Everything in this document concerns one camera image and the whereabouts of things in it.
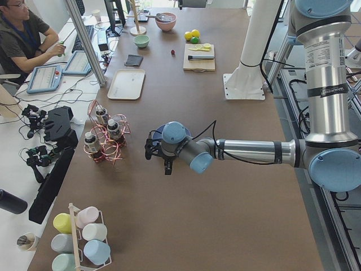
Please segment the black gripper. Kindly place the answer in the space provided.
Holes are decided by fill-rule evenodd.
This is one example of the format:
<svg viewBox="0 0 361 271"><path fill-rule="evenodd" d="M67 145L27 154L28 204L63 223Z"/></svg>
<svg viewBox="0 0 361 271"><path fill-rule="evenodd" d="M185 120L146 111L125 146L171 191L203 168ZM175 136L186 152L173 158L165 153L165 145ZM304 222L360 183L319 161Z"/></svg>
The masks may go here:
<svg viewBox="0 0 361 271"><path fill-rule="evenodd" d="M146 139L145 158L150 160L152 156L162 157L161 145L158 139L153 139L154 133L161 134L158 130L151 130ZM166 158L164 160L165 175L171 175L173 169L173 158Z"/></svg>

